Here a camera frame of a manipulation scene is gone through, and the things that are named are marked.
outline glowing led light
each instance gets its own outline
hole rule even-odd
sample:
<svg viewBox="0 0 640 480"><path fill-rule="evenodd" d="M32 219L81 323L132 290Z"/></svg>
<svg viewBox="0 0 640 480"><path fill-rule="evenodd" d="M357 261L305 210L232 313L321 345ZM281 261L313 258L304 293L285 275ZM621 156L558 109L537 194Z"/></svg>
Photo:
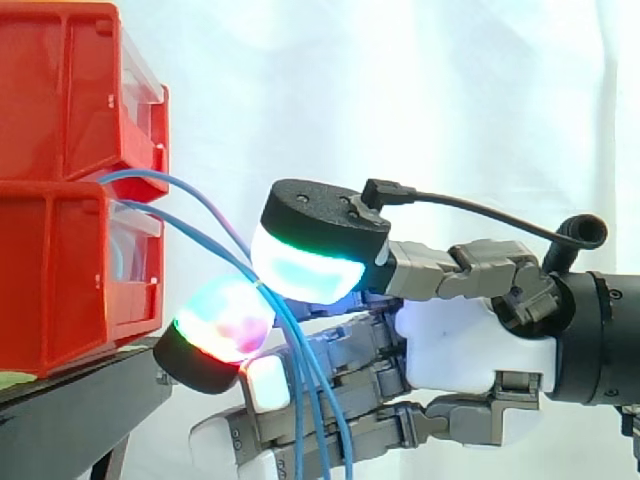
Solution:
<svg viewBox="0 0 640 480"><path fill-rule="evenodd" d="M224 276L196 293L174 319L192 345L226 363L254 356L271 331L275 312L242 276Z"/></svg>
<svg viewBox="0 0 640 480"><path fill-rule="evenodd" d="M253 237L251 261L258 277L279 294L325 305L343 298L364 273L362 263L298 250L271 236L262 225Z"/></svg>

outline black shelf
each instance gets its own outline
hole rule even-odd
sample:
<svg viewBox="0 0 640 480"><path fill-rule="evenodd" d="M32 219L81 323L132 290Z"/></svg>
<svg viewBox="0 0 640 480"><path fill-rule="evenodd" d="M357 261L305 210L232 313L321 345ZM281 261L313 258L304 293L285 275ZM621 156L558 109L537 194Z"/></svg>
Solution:
<svg viewBox="0 0 640 480"><path fill-rule="evenodd" d="M0 390L0 478L71 480L94 465L92 478L118 478L129 432L171 396L153 341Z"/></svg>

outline cable bundle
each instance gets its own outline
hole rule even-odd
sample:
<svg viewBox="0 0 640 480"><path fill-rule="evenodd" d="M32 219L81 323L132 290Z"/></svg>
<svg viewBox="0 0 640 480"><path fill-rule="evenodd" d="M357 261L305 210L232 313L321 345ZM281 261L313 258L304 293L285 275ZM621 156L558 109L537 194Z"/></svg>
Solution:
<svg viewBox="0 0 640 480"><path fill-rule="evenodd" d="M207 197L199 192L197 189L189 185L187 182L180 180L171 175L156 172L153 170L145 169L131 169L123 170L115 173L111 173L103 176L98 180L102 185L121 180L124 178L145 177L155 178L171 185L174 185L185 192L189 193L195 199L197 199L202 205L211 212L211 214L218 220L223 229L229 234L235 244L238 246L243 255L250 261L250 251L248 246L242 241L240 236L233 229L231 224L222 215L222 213L215 207L215 205L207 199ZM304 479L304 451L303 451L303 427L304 427L304 402L303 402L303 383L301 374L304 377L304 382L307 385L311 400L311 410L313 414L313 421L315 426L316 439L318 442L318 450L320 452L320 459L322 462L323 478L325 480L331 479L329 453L327 449L324 420L322 416L322 410L320 408L320 399L318 396L318 388L316 386L316 380L320 384L324 394L327 396L329 405L333 410L333 415L336 419L340 430L340 440L342 443L342 449L344 454L346 479L353 479L353 446L351 442L351 432L346 422L342 409L338 403L338 400L331 389L331 385L327 378L324 376L320 364L315 357L309 342L307 341L302 329L298 325L296 318L285 304L282 297L271 291L264 284L262 284L253 272L253 270L235 257L229 250L224 248L220 243L213 240L211 237L198 230L195 227L183 222L179 218L165 212L159 208L133 201L122 201L124 205L134 208L146 213L161 218L166 223L177 228L193 241L213 253L214 255L226 260L234 267L236 267L250 282L257 286L257 289L264 296L265 300L271 305L276 312L279 320L281 321L282 329L285 333L285 338L289 344L294 364L294 402L295 402L295 478L296 480Z"/></svg>

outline black sensor cap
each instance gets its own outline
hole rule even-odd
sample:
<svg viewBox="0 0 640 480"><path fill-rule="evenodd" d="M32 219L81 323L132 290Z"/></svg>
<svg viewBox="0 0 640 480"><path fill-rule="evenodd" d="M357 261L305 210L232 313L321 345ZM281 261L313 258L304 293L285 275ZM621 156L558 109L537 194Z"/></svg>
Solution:
<svg viewBox="0 0 640 480"><path fill-rule="evenodd" d="M222 362L190 344L174 322L153 348L156 362L176 381L200 393L229 390L238 378L239 365Z"/></svg>
<svg viewBox="0 0 640 480"><path fill-rule="evenodd" d="M307 180L279 180L262 213L270 235L299 250L373 263L391 224L360 217L350 199L358 192Z"/></svg>

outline red plastic drawer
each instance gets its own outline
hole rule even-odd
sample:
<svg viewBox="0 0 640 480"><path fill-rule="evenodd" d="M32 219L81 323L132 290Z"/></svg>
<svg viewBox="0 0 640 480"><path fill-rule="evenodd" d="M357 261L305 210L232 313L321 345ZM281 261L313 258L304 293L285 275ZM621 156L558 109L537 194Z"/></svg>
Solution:
<svg viewBox="0 0 640 480"><path fill-rule="evenodd" d="M97 184L0 182L0 371L44 377L162 325L163 225Z"/></svg>
<svg viewBox="0 0 640 480"><path fill-rule="evenodd" d="M168 92L114 5L0 2L0 62L0 179L168 171ZM142 202L167 193L146 179L112 188Z"/></svg>

